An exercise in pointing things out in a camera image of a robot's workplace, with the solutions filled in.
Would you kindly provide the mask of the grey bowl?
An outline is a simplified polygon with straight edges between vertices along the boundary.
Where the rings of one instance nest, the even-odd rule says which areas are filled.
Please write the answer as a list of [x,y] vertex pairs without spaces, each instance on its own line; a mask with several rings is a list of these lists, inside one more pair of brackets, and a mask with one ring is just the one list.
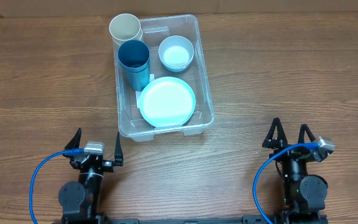
[[168,68],[189,66],[194,54],[195,49],[191,41],[180,35],[165,38],[158,47],[160,61]]

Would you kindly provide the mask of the blue cup bottom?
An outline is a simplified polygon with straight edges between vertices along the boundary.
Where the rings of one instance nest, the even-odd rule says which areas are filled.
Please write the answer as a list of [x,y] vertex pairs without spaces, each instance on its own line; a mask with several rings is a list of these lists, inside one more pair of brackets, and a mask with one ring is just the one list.
[[140,40],[128,40],[117,51],[121,67],[129,73],[150,74],[150,50]]

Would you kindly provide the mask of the clear plastic storage bin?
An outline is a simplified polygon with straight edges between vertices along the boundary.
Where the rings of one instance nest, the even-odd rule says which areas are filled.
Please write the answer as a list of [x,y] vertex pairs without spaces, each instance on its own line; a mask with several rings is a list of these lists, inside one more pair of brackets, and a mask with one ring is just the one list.
[[197,18],[138,19],[120,14],[113,39],[118,128],[134,141],[158,134],[201,134],[214,122]]

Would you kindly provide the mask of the light blue plate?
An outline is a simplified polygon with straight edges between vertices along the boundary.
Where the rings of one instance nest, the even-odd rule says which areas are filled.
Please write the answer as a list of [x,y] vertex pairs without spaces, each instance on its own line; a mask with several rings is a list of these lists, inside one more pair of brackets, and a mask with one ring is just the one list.
[[181,126],[193,115],[196,97],[187,82],[175,77],[157,78],[140,96],[142,117],[156,128]]

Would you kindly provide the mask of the blue cup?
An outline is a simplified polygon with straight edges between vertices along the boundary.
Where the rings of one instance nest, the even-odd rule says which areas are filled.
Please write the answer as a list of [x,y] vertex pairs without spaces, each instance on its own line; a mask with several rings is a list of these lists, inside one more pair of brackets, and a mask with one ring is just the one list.
[[129,73],[150,74],[150,50],[140,40],[128,40],[117,51],[121,67]]
[[124,72],[126,80],[135,91],[142,91],[150,82],[150,72],[143,70],[141,72]]

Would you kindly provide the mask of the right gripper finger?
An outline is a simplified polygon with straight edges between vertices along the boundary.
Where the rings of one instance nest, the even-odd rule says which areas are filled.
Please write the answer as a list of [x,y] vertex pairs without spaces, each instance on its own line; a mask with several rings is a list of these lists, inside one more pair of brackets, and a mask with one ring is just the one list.
[[302,124],[300,126],[300,133],[298,136],[298,143],[305,143],[305,135],[307,135],[307,137],[309,138],[309,140],[311,142],[315,141],[315,136],[313,135],[313,133],[311,132],[310,128],[308,127],[307,124]]
[[269,149],[283,149],[288,146],[288,141],[279,118],[274,118],[271,127],[265,137],[262,147]]

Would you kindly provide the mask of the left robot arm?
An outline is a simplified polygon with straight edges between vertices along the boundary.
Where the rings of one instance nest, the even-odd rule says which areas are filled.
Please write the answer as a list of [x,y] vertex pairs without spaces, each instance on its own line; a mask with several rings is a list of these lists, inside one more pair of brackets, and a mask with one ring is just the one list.
[[110,223],[110,219],[99,212],[98,207],[104,173],[113,173],[115,167],[124,163],[120,134],[116,135],[114,160],[105,160],[104,143],[97,141],[87,142],[82,152],[69,153],[79,148],[81,133],[79,128],[64,148],[63,156],[69,158],[72,168],[80,173],[77,181],[66,183],[59,191],[62,223]]

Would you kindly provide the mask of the cream cup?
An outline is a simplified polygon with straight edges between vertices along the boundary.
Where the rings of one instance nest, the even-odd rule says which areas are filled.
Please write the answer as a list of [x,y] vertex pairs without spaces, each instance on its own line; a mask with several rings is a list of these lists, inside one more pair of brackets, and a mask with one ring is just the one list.
[[[129,40],[139,40],[139,41],[144,41],[144,38],[143,38],[143,30],[141,29],[139,31],[139,33],[134,37],[134,38],[131,38]],[[127,40],[118,40],[118,39],[115,39],[113,38],[113,41],[115,44],[117,44],[118,46],[121,46],[124,42],[127,42]]]
[[129,40],[141,30],[140,20],[132,14],[120,14],[114,17],[109,24],[112,39]]

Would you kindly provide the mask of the blue cup top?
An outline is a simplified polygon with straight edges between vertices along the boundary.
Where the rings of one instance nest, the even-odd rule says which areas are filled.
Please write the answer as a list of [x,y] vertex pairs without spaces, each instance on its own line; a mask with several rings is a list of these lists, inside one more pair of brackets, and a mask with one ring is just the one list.
[[124,72],[126,80],[135,91],[142,91],[150,82],[150,72],[143,70],[141,72]]

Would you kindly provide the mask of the light blue bowl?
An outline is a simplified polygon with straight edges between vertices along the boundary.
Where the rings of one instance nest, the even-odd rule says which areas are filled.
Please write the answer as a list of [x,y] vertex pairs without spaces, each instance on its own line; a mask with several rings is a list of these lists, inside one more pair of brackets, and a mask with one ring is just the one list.
[[171,72],[182,72],[184,70],[186,70],[188,68],[188,65],[183,65],[180,67],[174,67],[174,66],[170,66],[170,65],[164,65],[166,69],[168,69]]

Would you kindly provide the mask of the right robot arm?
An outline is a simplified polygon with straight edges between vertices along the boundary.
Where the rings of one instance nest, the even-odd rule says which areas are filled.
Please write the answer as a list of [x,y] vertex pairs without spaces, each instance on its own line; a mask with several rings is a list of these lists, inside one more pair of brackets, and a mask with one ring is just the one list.
[[319,212],[325,209],[328,183],[307,171],[307,163],[322,162],[335,149],[334,143],[314,137],[307,124],[302,124],[298,143],[288,143],[279,118],[274,118],[262,146],[273,149],[264,167],[275,162],[283,180],[283,199],[286,209],[264,216],[268,223],[327,223]]

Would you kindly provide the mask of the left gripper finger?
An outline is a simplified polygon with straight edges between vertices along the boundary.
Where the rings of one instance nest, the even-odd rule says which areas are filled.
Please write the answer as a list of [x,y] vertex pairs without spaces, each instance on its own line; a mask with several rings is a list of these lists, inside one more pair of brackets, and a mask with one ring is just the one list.
[[65,150],[77,149],[80,146],[82,129],[78,128],[76,134],[70,140],[70,142],[65,146]]
[[124,163],[124,156],[120,142],[120,133],[116,136],[116,145],[114,149],[114,166],[122,167]]

